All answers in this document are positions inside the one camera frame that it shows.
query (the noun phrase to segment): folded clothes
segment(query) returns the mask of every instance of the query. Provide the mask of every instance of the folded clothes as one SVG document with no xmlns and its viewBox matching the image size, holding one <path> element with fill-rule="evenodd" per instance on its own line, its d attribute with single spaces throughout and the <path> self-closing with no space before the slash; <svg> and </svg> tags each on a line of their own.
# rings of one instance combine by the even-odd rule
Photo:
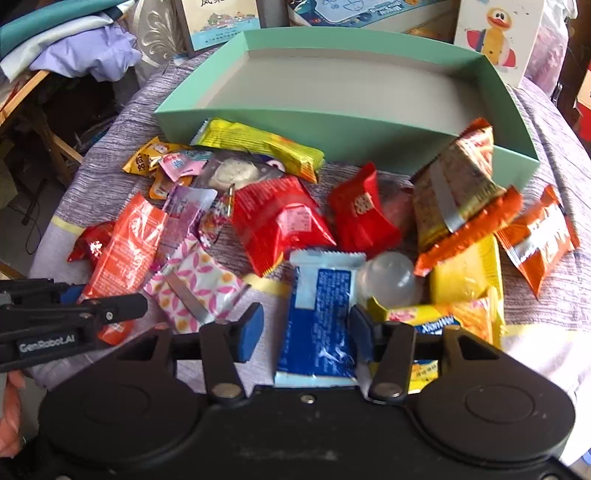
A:
<svg viewBox="0 0 591 480">
<path fill-rule="evenodd" d="M 90 73 L 97 82 L 117 82 L 142 59 L 142 54 L 133 48 L 135 41 L 119 25 L 105 25 L 56 41 L 29 68 L 49 70 L 68 78 Z"/>
<path fill-rule="evenodd" d="M 23 15 L 0 28 L 0 59 L 38 33 L 120 3 L 121 0 L 61 0 Z"/>
<path fill-rule="evenodd" d="M 64 37 L 69 37 L 70 35 L 92 30 L 93 28 L 112 24 L 127 13 L 134 5 L 135 0 L 128 0 L 126 2 L 121 2 L 121 0 L 119 0 L 118 5 L 109 8 L 108 11 L 76 18 L 75 20 L 59 24 L 56 27 L 30 37 L 8 54 L 4 55 L 4 58 L 0 61 L 0 69 L 2 69 L 2 73 L 11 82 L 21 72 L 26 70 L 33 60 L 35 60 L 49 45 Z"/>
</svg>

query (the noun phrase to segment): orange wrapper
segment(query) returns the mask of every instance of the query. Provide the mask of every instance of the orange wrapper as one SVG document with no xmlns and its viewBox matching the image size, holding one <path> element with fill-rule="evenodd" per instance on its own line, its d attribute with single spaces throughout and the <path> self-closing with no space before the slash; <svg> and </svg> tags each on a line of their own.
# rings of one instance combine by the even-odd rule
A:
<svg viewBox="0 0 591 480">
<path fill-rule="evenodd" d="M 539 202 L 497 232 L 496 237 L 536 298 L 542 282 L 562 256 L 580 246 L 579 237 L 552 185 L 544 189 Z"/>
<path fill-rule="evenodd" d="M 123 209 L 109 246 L 100 256 L 82 299 L 113 297 L 138 291 L 154 259 L 167 214 L 150 205 L 138 193 Z M 99 338 L 121 343 L 133 330 L 133 322 L 106 325 Z"/>
<path fill-rule="evenodd" d="M 420 254 L 414 266 L 414 274 L 425 277 L 439 262 L 453 258 L 482 238 L 506 227 L 521 210 L 522 197 L 510 187 L 500 198 L 486 205 L 478 215 L 459 230 Z"/>
</svg>

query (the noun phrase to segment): fabric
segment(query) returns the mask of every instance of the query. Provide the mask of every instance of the fabric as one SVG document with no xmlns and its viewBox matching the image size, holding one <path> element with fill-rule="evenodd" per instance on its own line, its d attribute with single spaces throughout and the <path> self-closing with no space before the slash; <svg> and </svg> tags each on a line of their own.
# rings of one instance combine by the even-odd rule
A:
<svg viewBox="0 0 591 480">
<path fill-rule="evenodd" d="M 115 219 L 133 194 L 147 192 L 150 179 L 126 174 L 121 166 L 138 147 L 161 134 L 153 111 L 211 53 L 206 52 L 178 67 L 163 66 L 132 98 L 109 132 L 89 150 L 41 241 L 30 276 L 71 283 L 89 278 L 89 267 L 84 262 L 76 265 L 66 262 L 77 237 L 70 232 L 71 225 L 84 227 Z M 508 257 L 501 255 L 509 333 L 504 345 L 509 354 L 561 386 L 573 400 L 577 420 L 562 456 L 565 463 L 573 463 L 591 447 L 591 303 L 588 301 L 591 298 L 591 205 L 587 201 L 591 190 L 591 161 L 542 90 L 524 79 L 521 89 L 509 91 L 540 158 L 540 168 L 523 191 L 524 207 L 537 201 L 547 184 L 556 186 L 582 246 L 565 255 L 556 266 L 539 300 L 532 295 Z M 311 195 L 321 205 L 326 205 L 324 200 L 331 187 L 351 178 L 357 170 L 354 166 L 328 164 L 320 172 L 322 183 L 310 187 Z M 395 184 L 406 184 L 406 179 L 383 172 L 379 173 L 378 180 L 382 192 Z M 244 275 L 251 268 L 237 245 L 238 239 L 231 228 L 226 228 L 208 253 L 235 274 Z M 407 250 L 407 244 L 403 244 L 401 251 L 416 255 Z M 272 278 L 291 283 L 291 275 L 291 270 L 283 266 Z M 250 295 L 256 294 L 250 289 L 236 308 L 244 306 L 254 298 Z M 265 307 L 265 332 L 282 332 L 281 322 L 286 311 L 281 310 L 285 307 L 284 298 L 269 296 L 267 300 L 272 304 Z M 164 313 L 152 299 L 149 305 L 148 314 L 136 321 L 135 335 L 154 322 L 165 321 Z M 231 312 L 229 318 L 234 319 L 235 314 L 238 312 Z M 238 366 L 245 385 L 271 382 L 269 369 L 273 364 L 270 359 L 278 348 L 274 343 L 277 341 L 281 342 L 280 334 L 274 337 L 264 333 L 255 356 L 264 354 L 266 360 Z M 104 354 L 93 352 L 51 362 L 35 367 L 33 373 L 39 383 L 53 388 Z M 178 377 L 195 390 L 203 391 L 199 362 L 179 362 Z"/>
<path fill-rule="evenodd" d="M 126 13 L 135 3 L 135 0 L 128 0 L 117 6 L 119 16 Z M 76 18 L 57 27 L 51 28 L 39 35 L 29 38 L 12 50 L 0 61 L 0 69 L 4 75 L 12 82 L 21 72 L 23 72 L 35 60 L 46 47 L 57 40 L 79 32 L 99 28 L 104 25 L 112 24 L 115 20 L 104 12 L 97 15 Z"/>
<path fill-rule="evenodd" d="M 69 78 L 90 73 L 98 82 L 117 82 L 141 60 L 142 54 L 134 44 L 135 37 L 119 25 L 105 25 L 56 41 L 29 68 Z"/>
<path fill-rule="evenodd" d="M 120 3 L 121 0 L 62 0 L 19 17 L 0 28 L 0 59 L 43 31 Z"/>
</svg>

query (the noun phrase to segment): toy box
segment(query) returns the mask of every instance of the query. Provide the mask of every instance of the toy box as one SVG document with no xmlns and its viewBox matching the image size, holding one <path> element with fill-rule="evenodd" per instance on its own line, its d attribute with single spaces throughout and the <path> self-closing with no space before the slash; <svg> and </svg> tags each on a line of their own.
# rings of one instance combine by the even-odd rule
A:
<svg viewBox="0 0 591 480">
<path fill-rule="evenodd" d="M 288 0 L 290 20 L 312 27 L 406 32 L 454 8 L 454 0 Z"/>
<path fill-rule="evenodd" d="M 542 0 L 462 0 L 454 43 L 485 55 L 504 82 L 518 87 L 543 9 Z"/>
</svg>

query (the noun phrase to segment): red candy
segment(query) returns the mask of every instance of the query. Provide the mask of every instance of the red candy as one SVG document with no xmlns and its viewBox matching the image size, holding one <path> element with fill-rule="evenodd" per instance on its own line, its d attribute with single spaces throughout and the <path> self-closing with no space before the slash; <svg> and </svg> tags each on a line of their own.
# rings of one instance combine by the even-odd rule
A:
<svg viewBox="0 0 591 480">
<path fill-rule="evenodd" d="M 335 187 L 328 201 L 335 213 L 339 249 L 343 252 L 365 252 L 370 259 L 401 242 L 400 230 L 382 214 L 373 163 Z"/>
<path fill-rule="evenodd" d="M 237 190 L 232 226 L 260 277 L 279 265 L 288 251 L 336 245 L 318 205 L 291 176 Z"/>
<path fill-rule="evenodd" d="M 94 270 L 100 256 L 111 241 L 114 226 L 115 222 L 103 222 L 86 227 L 76 239 L 68 262 L 88 258 L 92 270 Z"/>
</svg>

